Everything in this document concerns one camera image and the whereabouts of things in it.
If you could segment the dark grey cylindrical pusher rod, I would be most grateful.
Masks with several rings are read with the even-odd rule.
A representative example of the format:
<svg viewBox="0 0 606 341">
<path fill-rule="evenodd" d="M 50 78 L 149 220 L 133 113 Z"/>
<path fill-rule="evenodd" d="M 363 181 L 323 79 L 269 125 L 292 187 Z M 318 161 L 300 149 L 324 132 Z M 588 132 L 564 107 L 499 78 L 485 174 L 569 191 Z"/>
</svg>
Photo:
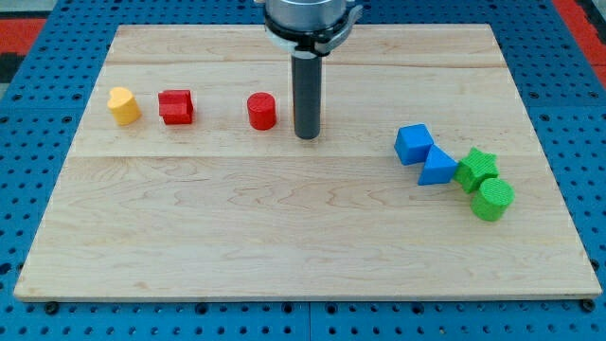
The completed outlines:
<svg viewBox="0 0 606 341">
<path fill-rule="evenodd" d="M 291 57 L 294 132 L 314 139 L 321 130 L 322 60 Z"/>
</svg>

